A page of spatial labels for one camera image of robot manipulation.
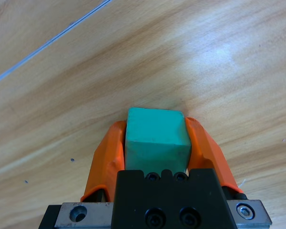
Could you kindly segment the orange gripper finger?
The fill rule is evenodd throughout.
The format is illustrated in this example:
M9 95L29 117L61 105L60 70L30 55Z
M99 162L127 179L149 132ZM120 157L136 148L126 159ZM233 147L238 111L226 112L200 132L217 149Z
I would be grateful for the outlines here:
M118 121L110 126L94 152L85 192L81 202L93 202L100 190L108 202L114 200L117 173L125 170L124 143L126 122Z
M234 179L220 146L196 119L187 117L185 124L192 145L187 169L212 168L221 186L243 193Z

